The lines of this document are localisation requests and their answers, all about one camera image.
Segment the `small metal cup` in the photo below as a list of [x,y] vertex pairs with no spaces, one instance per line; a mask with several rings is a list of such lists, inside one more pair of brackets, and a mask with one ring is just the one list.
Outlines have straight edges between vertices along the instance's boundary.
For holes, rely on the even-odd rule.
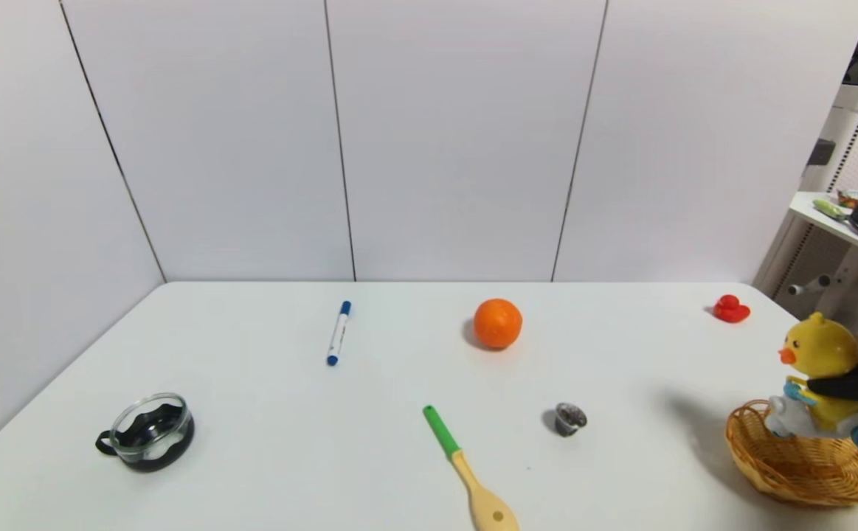
[[562,401],[556,404],[556,409],[553,411],[556,413],[553,426],[556,427],[556,433],[563,437],[569,437],[587,425],[587,414],[571,403]]

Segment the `cup handle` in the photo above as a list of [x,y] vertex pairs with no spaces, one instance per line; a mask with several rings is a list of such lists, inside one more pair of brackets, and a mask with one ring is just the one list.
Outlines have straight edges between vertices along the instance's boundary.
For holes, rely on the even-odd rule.
[[108,442],[104,442],[104,440],[111,440],[111,430],[101,431],[101,434],[97,436],[97,440],[94,441],[94,447],[101,451],[101,454],[107,454],[107,456],[117,456],[117,451],[114,451],[111,444]]

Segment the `green handle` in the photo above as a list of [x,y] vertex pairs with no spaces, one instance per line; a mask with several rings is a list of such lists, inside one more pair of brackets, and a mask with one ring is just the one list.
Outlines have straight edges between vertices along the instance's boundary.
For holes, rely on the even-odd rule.
[[442,445],[442,450],[445,450],[445,456],[449,458],[449,461],[452,460],[452,454],[455,451],[461,450],[459,448],[458,443],[455,442],[455,437],[452,437],[452,434],[449,433],[449,428],[445,427],[445,423],[442,421],[442,417],[438,416],[438,411],[435,411],[435,407],[425,406],[422,409],[422,414],[426,416],[426,420],[429,421],[429,426],[432,427],[432,431],[435,432],[435,438],[438,439],[439,444]]

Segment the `duck beak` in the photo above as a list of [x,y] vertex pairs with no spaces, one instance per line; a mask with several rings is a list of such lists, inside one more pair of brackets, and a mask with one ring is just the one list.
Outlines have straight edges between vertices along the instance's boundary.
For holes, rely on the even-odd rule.
[[780,362],[785,363],[786,365],[796,363],[796,353],[792,352],[792,349],[780,350]]

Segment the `panel seam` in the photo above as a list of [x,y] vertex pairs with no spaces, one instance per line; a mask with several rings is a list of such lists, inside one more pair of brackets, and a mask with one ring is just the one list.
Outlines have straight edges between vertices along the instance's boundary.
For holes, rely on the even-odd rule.
[[166,283],[168,282],[166,280],[166,274],[163,273],[163,266],[160,265],[159,256],[156,256],[156,249],[153,248],[153,241],[150,239],[150,232],[148,232],[145,223],[143,223],[143,216],[139,213],[139,208],[136,208],[136,199],[134,199],[133,192],[131,191],[131,185],[128,184],[128,180],[124,176],[124,167],[121,166],[121,161],[117,157],[117,151],[115,151],[114,144],[111,141],[111,134],[108,133],[108,126],[104,123],[104,117],[101,115],[101,107],[98,107],[97,98],[94,97],[94,89],[91,87],[91,81],[88,80],[88,71],[84,69],[84,61],[81,60],[81,52],[77,49],[75,34],[72,32],[71,23],[68,22],[68,13],[65,13],[65,4],[62,0],[58,0],[58,7],[61,8],[61,16],[65,19],[65,27],[68,28],[68,36],[72,40],[72,47],[75,48],[75,57],[77,57],[78,66],[81,67],[81,74],[84,75],[84,82],[88,85],[88,93],[91,95],[92,103],[94,103],[94,110],[97,112],[97,118],[101,121],[101,128],[104,131],[104,137],[108,139],[108,147],[111,148],[111,155],[114,157],[114,163],[117,164],[117,171],[121,174],[121,181],[124,182],[124,188],[126,188],[126,192],[128,192],[128,198],[131,199],[131,205],[133,206],[136,214],[136,220],[139,221],[139,228],[143,231],[143,237],[146,238],[146,245],[150,246],[150,253],[153,255],[154,262],[156,262],[156,269],[159,270],[159,276],[163,279],[163,283]]
[[589,75],[589,88],[587,90],[587,103],[583,108],[583,122],[580,123],[580,136],[576,142],[576,153],[573,155],[573,172],[570,174],[570,187],[567,188],[567,204],[563,208],[563,221],[560,222],[560,238],[556,243],[556,255],[553,256],[553,272],[550,273],[550,282],[556,279],[556,266],[560,262],[560,246],[563,244],[563,231],[567,228],[567,215],[570,213],[570,199],[573,197],[573,181],[576,178],[576,165],[580,162],[580,149],[583,147],[583,131],[587,128],[587,114],[589,112],[589,101],[593,97],[593,86],[596,84],[596,69],[600,64],[600,49],[603,47],[603,31],[605,31],[606,14],[609,12],[609,0],[603,7],[603,21],[600,24],[600,36],[596,41],[596,57],[593,58],[593,71]]
[[353,269],[353,281],[357,282],[357,261],[353,253],[353,228],[350,226],[350,198],[347,191],[347,165],[344,163],[344,136],[340,130],[340,107],[337,105],[337,73],[333,67],[333,44],[331,43],[331,14],[327,0],[324,0],[324,25],[327,27],[327,51],[331,59],[331,84],[333,87],[333,113],[337,118],[337,147],[340,149],[340,175],[344,181],[344,208],[347,210],[347,237],[350,240],[350,267]]

